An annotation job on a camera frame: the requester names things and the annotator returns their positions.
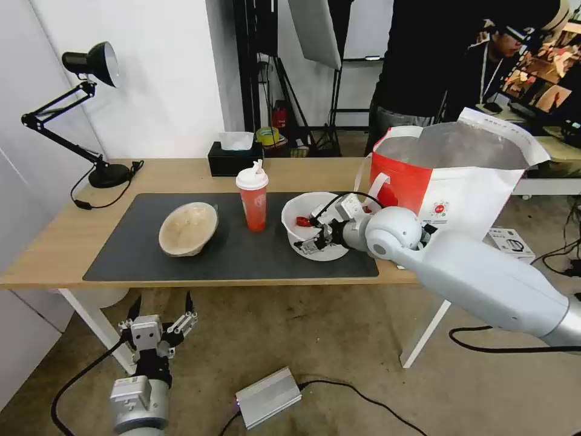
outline black desk mat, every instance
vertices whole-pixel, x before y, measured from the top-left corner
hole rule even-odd
[[[164,280],[314,279],[376,277],[375,261],[350,250],[340,259],[315,262],[290,246],[280,222],[284,204],[300,193],[268,193],[266,229],[246,226],[240,194],[139,194],[83,277],[94,282]],[[157,236],[165,218],[190,202],[218,205],[218,228],[201,253],[170,257]]]

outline lanyard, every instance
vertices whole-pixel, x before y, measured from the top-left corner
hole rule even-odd
[[[487,42],[486,48],[484,48],[484,59],[482,61],[482,77],[480,78],[480,101],[479,101],[479,103],[483,103],[484,94],[486,94],[488,92],[488,89],[490,88],[490,85],[492,84],[492,81],[494,80],[496,73],[498,73],[498,69],[501,67],[501,63],[503,61],[503,59],[501,59],[501,61],[496,66],[496,69],[494,70],[494,73],[492,74],[492,77],[490,78],[490,82],[488,82],[488,86],[486,86],[486,90],[484,90],[484,76],[486,74],[486,62],[488,61],[488,44],[489,43],[490,42]]]

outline desk lamp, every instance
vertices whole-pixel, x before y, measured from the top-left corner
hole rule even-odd
[[[100,42],[89,50],[88,53],[67,51],[62,55],[62,63],[68,71],[76,74],[82,82],[34,112],[24,114],[22,116],[22,123],[29,129],[37,131],[41,135],[61,144],[63,147],[68,148],[70,151],[91,162],[94,168],[89,174],[89,183],[91,186],[95,188],[112,188],[130,181],[140,167],[134,167],[130,170],[119,163],[108,163],[103,159],[102,154],[73,144],[45,127],[47,122],[95,95],[95,87],[97,84],[89,78],[89,74],[92,74],[109,86],[117,87],[119,85],[119,68],[113,47],[109,42]],[[76,94],[78,91],[83,91],[85,95],[65,107],[52,108],[60,101]]]

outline paper bag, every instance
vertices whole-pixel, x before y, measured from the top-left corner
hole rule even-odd
[[[524,171],[550,158],[530,133],[471,109],[453,123],[392,128],[371,155],[370,194],[384,206],[478,239]]]

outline bowl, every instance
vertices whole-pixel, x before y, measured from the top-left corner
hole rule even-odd
[[[195,256],[214,235],[218,213],[207,203],[184,204],[163,221],[159,246],[173,257]]]
[[[336,194],[328,192],[304,193],[294,197],[284,205],[281,213],[281,220],[286,229],[290,246],[301,256],[318,262],[327,262],[345,256],[349,251],[341,245],[329,245],[317,253],[305,254],[294,245],[295,242],[310,239],[321,231],[321,229],[316,227],[298,226],[297,217],[308,217],[317,206],[325,206],[335,197],[337,197]],[[338,220],[342,220],[339,216],[339,212],[337,212],[337,209],[333,206],[327,209],[327,214],[337,218]]]

